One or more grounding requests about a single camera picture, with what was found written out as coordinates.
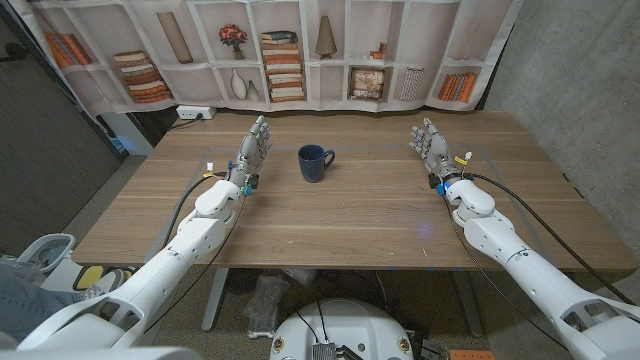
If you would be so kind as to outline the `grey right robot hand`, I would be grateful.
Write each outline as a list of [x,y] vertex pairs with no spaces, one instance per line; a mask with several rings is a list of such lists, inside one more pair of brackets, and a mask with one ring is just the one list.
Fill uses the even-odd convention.
[[413,126],[411,136],[413,140],[409,142],[409,146],[423,160],[431,188],[439,184],[453,184],[462,179],[445,137],[429,118],[424,118],[423,128]]

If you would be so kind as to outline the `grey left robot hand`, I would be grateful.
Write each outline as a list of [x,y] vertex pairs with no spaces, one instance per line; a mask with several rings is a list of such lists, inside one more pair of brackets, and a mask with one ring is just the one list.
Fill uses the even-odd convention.
[[229,170],[228,181],[242,187],[252,175],[257,175],[271,147],[269,125],[260,115],[243,138]]

